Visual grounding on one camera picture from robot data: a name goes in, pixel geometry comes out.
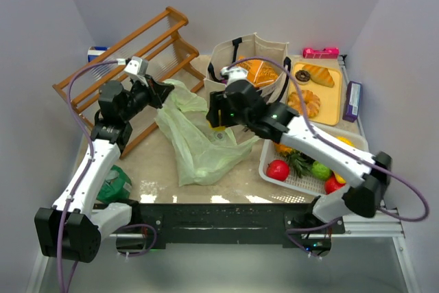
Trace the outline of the orange snack packet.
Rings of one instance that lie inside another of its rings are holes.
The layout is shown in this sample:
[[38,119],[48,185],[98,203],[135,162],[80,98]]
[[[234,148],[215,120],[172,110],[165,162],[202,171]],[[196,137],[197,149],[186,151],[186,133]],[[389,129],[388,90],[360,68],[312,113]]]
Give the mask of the orange snack packet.
[[278,79],[278,73],[262,60],[247,60],[237,66],[248,72],[247,80],[259,89],[275,83]]

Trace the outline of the light green plastic bag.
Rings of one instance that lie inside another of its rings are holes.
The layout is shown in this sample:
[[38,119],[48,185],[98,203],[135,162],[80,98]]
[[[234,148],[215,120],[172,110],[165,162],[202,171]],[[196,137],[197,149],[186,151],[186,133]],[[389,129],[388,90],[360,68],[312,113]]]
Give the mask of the light green plastic bag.
[[238,143],[231,128],[212,129],[203,97],[181,81],[165,83],[174,89],[157,110],[155,122],[174,147],[178,184],[212,185],[243,161],[260,138],[252,136]]

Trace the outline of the beige canvas tote bag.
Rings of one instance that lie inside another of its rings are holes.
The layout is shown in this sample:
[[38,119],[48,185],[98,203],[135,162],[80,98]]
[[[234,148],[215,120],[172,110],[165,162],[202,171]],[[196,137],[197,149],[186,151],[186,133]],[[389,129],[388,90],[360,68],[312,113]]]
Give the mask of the beige canvas tote bag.
[[286,93],[288,77],[285,71],[291,70],[291,60],[287,56],[287,44],[263,40],[257,34],[242,36],[215,46],[208,64],[204,86],[211,92],[225,91],[226,81],[220,75],[223,67],[234,67],[247,60],[262,60],[278,73],[275,83],[257,88],[268,107],[258,120],[244,126],[261,138],[271,139],[286,131],[281,125],[291,118],[281,100]]

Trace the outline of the yellow lemon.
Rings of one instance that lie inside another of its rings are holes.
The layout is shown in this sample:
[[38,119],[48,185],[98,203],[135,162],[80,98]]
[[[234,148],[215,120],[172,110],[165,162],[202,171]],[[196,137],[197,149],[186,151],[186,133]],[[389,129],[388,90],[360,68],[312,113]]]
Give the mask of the yellow lemon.
[[225,126],[218,126],[218,127],[215,127],[215,128],[213,128],[215,131],[217,131],[217,132],[220,132],[220,131],[224,131],[225,129],[227,129],[227,127],[225,127]]

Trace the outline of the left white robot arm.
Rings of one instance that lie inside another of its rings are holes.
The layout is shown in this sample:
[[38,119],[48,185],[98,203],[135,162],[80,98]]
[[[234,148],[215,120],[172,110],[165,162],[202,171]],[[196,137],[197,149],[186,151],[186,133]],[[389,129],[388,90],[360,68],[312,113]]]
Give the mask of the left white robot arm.
[[89,263],[109,235],[142,222],[138,202],[127,198],[109,203],[97,214],[92,210],[105,178],[128,144],[130,120],[147,106],[161,108],[173,89],[149,75],[135,78],[130,90],[116,80],[101,87],[86,155],[62,195],[34,217],[44,256]]

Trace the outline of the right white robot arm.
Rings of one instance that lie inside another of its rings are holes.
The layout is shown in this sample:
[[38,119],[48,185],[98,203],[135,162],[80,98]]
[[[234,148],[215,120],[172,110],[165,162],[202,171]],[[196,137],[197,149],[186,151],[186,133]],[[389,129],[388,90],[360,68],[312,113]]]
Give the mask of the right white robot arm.
[[306,122],[282,102],[267,103],[246,80],[212,92],[206,116],[212,127],[243,125],[262,139],[303,152],[345,181],[337,191],[316,198],[310,214],[329,223],[349,213],[373,218],[390,184],[392,158],[358,150]]

